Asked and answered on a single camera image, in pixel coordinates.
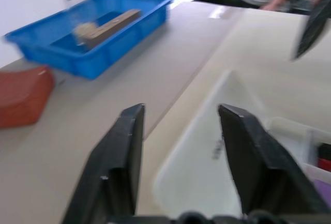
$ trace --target person's hand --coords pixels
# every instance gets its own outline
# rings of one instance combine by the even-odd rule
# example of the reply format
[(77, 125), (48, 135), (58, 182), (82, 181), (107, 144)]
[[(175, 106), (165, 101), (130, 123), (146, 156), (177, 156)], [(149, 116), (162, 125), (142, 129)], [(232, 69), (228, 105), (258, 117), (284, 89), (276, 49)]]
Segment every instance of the person's hand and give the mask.
[(272, 3), (268, 3), (264, 6), (262, 6), (260, 9), (267, 10), (267, 11), (277, 11), (278, 6)]

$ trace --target table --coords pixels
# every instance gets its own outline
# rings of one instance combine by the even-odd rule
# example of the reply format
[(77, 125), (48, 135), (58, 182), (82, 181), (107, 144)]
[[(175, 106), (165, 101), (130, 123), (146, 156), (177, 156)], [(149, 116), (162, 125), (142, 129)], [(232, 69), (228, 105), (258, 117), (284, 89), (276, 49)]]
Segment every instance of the table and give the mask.
[[(208, 18), (215, 8), (180, 4), (168, 24), (94, 81), (54, 71), (56, 88), (39, 122), (0, 130), (3, 223), (59, 223), (90, 151), (122, 109), (145, 103), (150, 134), (244, 12)], [(20, 60), (3, 70), (33, 66)]]

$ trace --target purple object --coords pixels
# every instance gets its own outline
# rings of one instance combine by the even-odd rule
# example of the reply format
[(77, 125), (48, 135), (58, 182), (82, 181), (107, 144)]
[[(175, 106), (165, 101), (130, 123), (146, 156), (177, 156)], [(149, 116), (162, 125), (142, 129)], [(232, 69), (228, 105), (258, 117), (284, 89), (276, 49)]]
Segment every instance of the purple object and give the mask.
[(321, 197), (329, 205), (329, 207), (331, 207), (331, 185), (320, 180), (314, 180), (313, 182)]

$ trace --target blue plastic tray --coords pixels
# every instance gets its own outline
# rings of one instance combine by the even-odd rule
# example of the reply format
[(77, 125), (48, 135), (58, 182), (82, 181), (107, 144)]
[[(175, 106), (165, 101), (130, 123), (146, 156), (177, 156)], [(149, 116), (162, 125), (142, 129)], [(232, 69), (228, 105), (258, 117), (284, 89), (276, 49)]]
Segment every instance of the blue plastic tray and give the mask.
[(93, 0), (99, 24), (130, 10), (142, 16), (90, 51), (76, 46), (68, 15), (61, 11), (5, 35), (27, 60), (95, 79), (167, 19), (172, 0)]

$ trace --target wooden block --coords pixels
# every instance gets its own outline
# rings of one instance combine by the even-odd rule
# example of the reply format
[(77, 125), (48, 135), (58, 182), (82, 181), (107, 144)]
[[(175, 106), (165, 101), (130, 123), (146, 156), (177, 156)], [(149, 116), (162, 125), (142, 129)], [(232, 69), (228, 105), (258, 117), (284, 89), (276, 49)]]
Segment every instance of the wooden block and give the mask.
[(82, 40), (86, 43), (89, 49), (93, 49), (104, 40), (120, 31), (131, 22), (135, 21), (141, 16), (141, 11), (138, 9), (131, 9), (115, 19), (107, 22), (103, 26), (93, 30), (91, 32), (87, 32), (82, 36)]

